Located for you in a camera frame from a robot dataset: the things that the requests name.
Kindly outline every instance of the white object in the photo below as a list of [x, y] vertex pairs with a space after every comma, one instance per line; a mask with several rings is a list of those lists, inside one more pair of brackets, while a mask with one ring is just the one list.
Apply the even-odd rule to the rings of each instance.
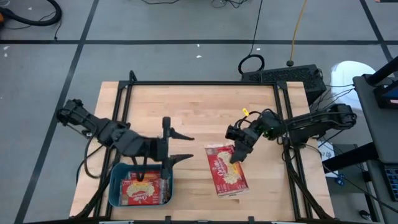
[[[363, 74], [373, 74], [375, 71], [369, 65], [361, 62], [345, 61], [336, 64], [331, 68], [331, 86], [345, 86], [353, 84], [353, 78]], [[342, 91], [352, 89], [353, 86], [347, 87], [331, 87], [331, 94], [336, 95]], [[354, 110], [362, 111], [361, 104], [359, 103], [358, 95], [353, 90], [347, 95], [338, 98], [335, 103], [345, 103], [350, 105]]]
[[[335, 152], [333, 150], [333, 145], [330, 144], [329, 142], [325, 142], [321, 147], [319, 147], [319, 151], [322, 154], [322, 162], [331, 159], [335, 156]], [[326, 177], [334, 177], [337, 178], [337, 175], [334, 173], [327, 173], [325, 174]]]

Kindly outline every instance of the black metal frame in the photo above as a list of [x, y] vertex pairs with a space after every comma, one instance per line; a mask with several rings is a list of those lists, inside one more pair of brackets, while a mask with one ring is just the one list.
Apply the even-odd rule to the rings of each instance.
[[[127, 121], [127, 114], [129, 112], [129, 104], [131, 100], [131, 94], [132, 94], [132, 87], [134, 85], [232, 85], [232, 86], [272, 86], [274, 90], [274, 96], [275, 96], [275, 104], [277, 108], [277, 114], [283, 119], [283, 112], [282, 112], [282, 105], [280, 102], [280, 96], [279, 96], [279, 88], [282, 89], [282, 92], [284, 94], [284, 100], [285, 100], [285, 106], [287, 110], [287, 116], [289, 118], [293, 117], [292, 114], [292, 108], [290, 106], [290, 98], [289, 98], [289, 93], [287, 91], [287, 84], [286, 82], [269, 82], [269, 83], [253, 83], [253, 82], [218, 82], [218, 81], [210, 81], [210, 82], [202, 82], [202, 81], [182, 81], [182, 82], [170, 82], [170, 81], [137, 81], [136, 76], [132, 71], [130, 71], [130, 79], [128, 81], [119, 81], [118, 83], [118, 91], [116, 93], [116, 99], [115, 99], [115, 104], [113, 108], [113, 115], [112, 115], [112, 120], [116, 121], [118, 118], [119, 114], [119, 109], [120, 109], [120, 101], [121, 101], [121, 96], [126, 88], [126, 97], [124, 100], [124, 108], [123, 108], [123, 114], [122, 114], [122, 119], [121, 122], [125, 123]], [[283, 143], [283, 148], [284, 151], [287, 152], [285, 153], [287, 161], [290, 161], [290, 154], [289, 154], [289, 149], [290, 146], [288, 145], [287, 142], [284, 141]], [[101, 178], [100, 178], [100, 184], [101, 185], [106, 178], [107, 172], [107, 167], [109, 167], [109, 163], [111, 162], [111, 153], [113, 149], [107, 148], [105, 157], [104, 157], [104, 163], [102, 167], [102, 173], [101, 173]], [[295, 160], [296, 160], [296, 165], [297, 165], [297, 170], [298, 170], [298, 176], [300, 177], [300, 180], [306, 187], [305, 183], [305, 174], [304, 174], [304, 169], [303, 169], [303, 164], [302, 164], [302, 159], [300, 155], [300, 150], [295, 149]], [[115, 154], [114, 160], [118, 162], [120, 160], [120, 156], [117, 152]], [[294, 210], [294, 217], [296, 222], [300, 223], [308, 223], [308, 224], [317, 224], [317, 223], [322, 223], [322, 224], [359, 224], [356, 222], [341, 222], [339, 220], [326, 220], [326, 219], [314, 219], [312, 216], [312, 208], [310, 206], [310, 203], [307, 201], [307, 199], [304, 197], [303, 194], [303, 201], [305, 205], [305, 213], [306, 213], [306, 218], [303, 218], [300, 214], [300, 207], [299, 207], [299, 201], [297, 199], [297, 191], [296, 191], [296, 183], [294, 182], [293, 178], [290, 175], [287, 175], [289, 178], [289, 187], [290, 187], [290, 195], [292, 197], [292, 205], [293, 205], [293, 210]], [[111, 221], [111, 213], [112, 213], [112, 206], [107, 203], [106, 206], [106, 213], [105, 216], [100, 216], [101, 213], [101, 204], [102, 204], [102, 198], [98, 201], [98, 203], [95, 206], [94, 214], [93, 217], [91, 218], [72, 218], [69, 220], [57, 220], [57, 221], [48, 221], [48, 222], [38, 222], [36, 224], [42, 223], [42, 224], [49, 224], [49, 223], [75, 223], [75, 224], [97, 224], [99, 222], [106, 222], [106, 221]], [[192, 220], [192, 221], [172, 221], [170, 216], [166, 216], [165, 220], [134, 220], [134, 223], [150, 223], [150, 224], [192, 224], [192, 223], [207, 223], [207, 224], [255, 224], [255, 223], [261, 223], [261, 224], [268, 224], [268, 223], [275, 223], [273, 222], [257, 222], [254, 220], [254, 217], [248, 217], [247, 221], [210, 221], [210, 220]]]
[[[113, 110], [113, 117], [112, 120], [117, 120], [118, 117], [118, 112], [120, 109], [120, 101], [121, 101], [121, 95], [123, 93], [123, 90], [127, 88], [126, 91], [126, 98], [124, 101], [124, 108], [123, 108], [123, 114], [122, 114], [122, 120], [121, 122], [125, 123], [127, 121], [127, 113], [129, 111], [129, 104], [130, 104], [130, 99], [131, 99], [131, 93], [132, 93], [132, 86], [133, 85], [236, 85], [236, 86], [242, 86], [242, 85], [263, 85], [263, 86], [272, 86], [274, 90], [274, 96], [275, 96], [275, 103], [276, 103], [276, 108], [277, 108], [277, 114], [283, 118], [283, 112], [282, 112], [282, 105], [280, 102], [280, 96], [279, 96], [279, 88], [282, 89], [283, 94], [284, 94], [284, 100], [285, 100], [285, 106], [287, 110], [287, 114], [289, 118], [293, 117], [292, 114], [292, 108], [290, 106], [290, 99], [289, 99], [289, 93], [287, 92], [287, 85], [286, 82], [269, 82], [269, 83], [253, 83], [253, 82], [224, 82], [224, 81], [137, 81], [134, 73], [131, 71], [130, 72], [130, 80], [128, 81], [119, 81], [118, 84], [118, 92], [116, 93], [116, 100], [115, 100], [115, 105], [114, 105], [114, 110]], [[288, 145], [284, 144], [284, 149], [289, 148]], [[101, 175], [101, 180], [100, 184], [103, 182], [105, 179], [106, 175], [106, 168], [109, 166], [110, 159], [111, 159], [111, 151], [112, 149], [106, 149], [106, 154], [104, 157], [104, 163], [103, 163], [103, 172]], [[300, 151], [297, 149], [295, 151], [295, 159], [297, 163], [297, 169], [298, 169], [298, 174], [300, 176], [301, 181], [305, 183], [305, 175], [304, 175], [304, 170], [303, 170], [303, 164], [302, 164], [302, 159], [300, 155]], [[120, 155], [116, 155], [115, 159], [119, 160]], [[300, 214], [300, 209], [299, 209], [299, 201], [297, 199], [297, 191], [295, 187], [295, 182], [291, 178], [291, 176], [288, 175], [289, 178], [289, 187], [290, 187], [290, 194], [292, 197], [292, 205], [293, 205], [293, 210], [294, 210], [294, 217], [296, 220], [301, 218]], [[307, 199], [303, 196], [303, 201], [305, 204], [305, 213], [307, 218], [313, 218], [312, 217], [312, 209], [310, 204], [307, 202]], [[102, 204], [102, 198], [99, 200], [95, 207], [95, 212], [94, 212], [94, 217], [100, 217], [100, 211], [101, 211], [101, 204]], [[106, 207], [106, 213], [105, 213], [105, 219], [110, 220], [111, 218], [111, 212], [112, 212], [112, 207], [111, 205], [107, 204]], [[255, 222], [254, 218], [248, 217], [249, 223], [270, 223], [270, 222]], [[142, 222], [142, 223], [167, 223], [167, 217], [165, 221], [137, 221], [135, 220], [134, 223], [137, 222]], [[192, 223], [192, 222], [184, 222], [184, 221], [173, 221], [173, 223]], [[246, 221], [238, 221], [238, 222], [216, 222], [212, 221], [210, 223], [248, 223]]]

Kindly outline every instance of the floor tile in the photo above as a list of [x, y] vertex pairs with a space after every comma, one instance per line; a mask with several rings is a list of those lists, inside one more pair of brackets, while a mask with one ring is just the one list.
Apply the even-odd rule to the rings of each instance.
[[0, 47], [0, 217], [14, 223], [76, 46]]
[[[237, 65], [250, 47], [86, 45], [67, 98], [82, 99], [85, 108], [94, 111], [101, 82], [126, 80], [130, 70], [135, 71], [139, 80], [239, 80]], [[265, 57], [266, 68], [284, 67], [290, 53], [288, 45], [255, 45], [254, 49]], [[375, 45], [298, 45], [295, 58], [296, 65], [315, 63], [322, 68], [326, 82], [330, 80], [330, 68], [344, 60], [364, 62], [375, 69], [385, 63], [381, 48]], [[253, 71], [258, 66], [256, 60], [249, 60], [243, 70]], [[71, 129], [58, 125], [26, 222], [68, 217], [76, 170], [83, 159], [84, 146], [85, 139]], [[56, 203], [45, 203], [58, 195], [62, 196]]]
[[[252, 39], [259, 3], [215, 9], [210, 2], [198, 0], [170, 5], [101, 0], [88, 39]], [[302, 3], [264, 0], [257, 39], [291, 40]], [[365, 13], [358, 9], [359, 1], [309, 0], [297, 39], [375, 40]]]
[[[303, 0], [264, 1], [257, 39], [291, 40], [302, 4]], [[297, 40], [376, 40], [376, 36], [359, 1], [308, 0]]]
[[[62, 9], [62, 26], [58, 31], [59, 40], [79, 40], [86, 24], [93, 0], [68, 0], [57, 1]], [[43, 0], [12, 0], [7, 7], [15, 14], [32, 20], [39, 20], [41, 17], [55, 12], [54, 7]], [[10, 20], [6, 27], [24, 27], [26, 24]], [[30, 27], [26, 29], [10, 30], [1, 29], [0, 39], [2, 40], [53, 40], [58, 24], [45, 27]]]
[[259, 1], [215, 9], [201, 0], [159, 5], [101, 0], [88, 39], [251, 39], [258, 7]]
[[398, 56], [398, 45], [390, 45], [388, 46], [388, 49], [390, 50], [391, 56], [393, 58]]
[[398, 40], [398, 3], [378, 3], [366, 0], [369, 10], [384, 40]]

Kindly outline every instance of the yellow cable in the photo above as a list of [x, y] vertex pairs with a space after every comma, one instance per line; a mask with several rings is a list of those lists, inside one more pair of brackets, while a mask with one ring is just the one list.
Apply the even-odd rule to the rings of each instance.
[[295, 42], [295, 40], [296, 40], [296, 32], [297, 32], [297, 30], [299, 29], [300, 21], [301, 21], [301, 18], [303, 17], [305, 5], [307, 5], [307, 0], [304, 0], [303, 7], [301, 8], [300, 15], [298, 16], [298, 21], [297, 21], [296, 27], [294, 28], [293, 41], [292, 41], [292, 51], [290, 51], [290, 60], [291, 60], [291, 61], [293, 60], [294, 42]]

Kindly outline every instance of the black floor stripe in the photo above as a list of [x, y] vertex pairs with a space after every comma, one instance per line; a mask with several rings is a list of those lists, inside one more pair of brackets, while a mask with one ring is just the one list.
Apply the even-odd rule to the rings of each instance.
[[[251, 44], [252, 40], [86, 40], [85, 44], [162, 45], [162, 44]], [[256, 40], [255, 44], [290, 45], [291, 40]], [[376, 45], [377, 40], [296, 40], [296, 45]]]
[[371, 11], [370, 11], [370, 9], [368, 7], [368, 4], [366, 4], [365, 0], [359, 0], [359, 1], [361, 2], [362, 8], [365, 11], [366, 17], [368, 18], [368, 20], [369, 20], [369, 22], [370, 22], [370, 24], [372, 26], [373, 32], [376, 35], [377, 40], [380, 41], [380, 46], [381, 46], [381, 49], [382, 49], [382, 51], [384, 53], [384, 56], [386, 57], [387, 61], [390, 62], [392, 60], [391, 53], [388, 50], [387, 44], [384, 41], [384, 38], [381, 35], [381, 32], [380, 32], [380, 30], [379, 30], [379, 28], [378, 28], [378, 26], [376, 24], [376, 21], [374, 20], [374, 18], [372, 16], [372, 13], [371, 13]]
[[[398, 40], [387, 41], [398, 45]], [[0, 44], [80, 44], [80, 40], [0, 40]], [[97, 45], [251, 44], [252, 40], [84, 40]], [[296, 45], [377, 45], [378, 40], [296, 40]], [[256, 40], [255, 44], [290, 45], [291, 40]]]
[[94, 17], [94, 13], [95, 13], [95, 10], [98, 5], [98, 1], [99, 0], [93, 1], [93, 5], [92, 5], [90, 13], [88, 15], [85, 28], [84, 28], [83, 33], [80, 38], [80, 43], [79, 43], [78, 47], [76, 48], [75, 56], [73, 56], [73, 60], [70, 65], [68, 75], [65, 79], [65, 83], [63, 84], [63, 88], [62, 88], [60, 97], [58, 99], [57, 107], [55, 108], [54, 114], [53, 114], [51, 122], [50, 122], [49, 129], [47, 131], [47, 134], [45, 135], [45, 139], [44, 139], [42, 148], [40, 150], [39, 158], [36, 161], [36, 165], [34, 167], [32, 176], [30, 177], [30, 181], [26, 188], [24, 198], [22, 199], [21, 205], [19, 207], [17, 217], [14, 222], [15, 224], [20, 224], [20, 223], [24, 222], [27, 209], [29, 207], [30, 201], [32, 200], [32, 196], [33, 196], [34, 190], [36, 188], [37, 181], [39, 180], [40, 173], [43, 169], [45, 158], [47, 157], [47, 153], [49, 151], [49, 147], [50, 147], [51, 140], [52, 140], [54, 132], [55, 132], [55, 128], [57, 127], [57, 119], [55, 117], [56, 112], [59, 108], [61, 108], [63, 106], [65, 99], [67, 97], [68, 90], [69, 90], [70, 84], [72, 82], [73, 75], [75, 74], [76, 66], [79, 62], [81, 51], [83, 50], [84, 40], [87, 38], [88, 30], [90, 29], [91, 22], [93, 21], [93, 17]]
[[0, 44], [80, 44], [80, 40], [0, 40]]

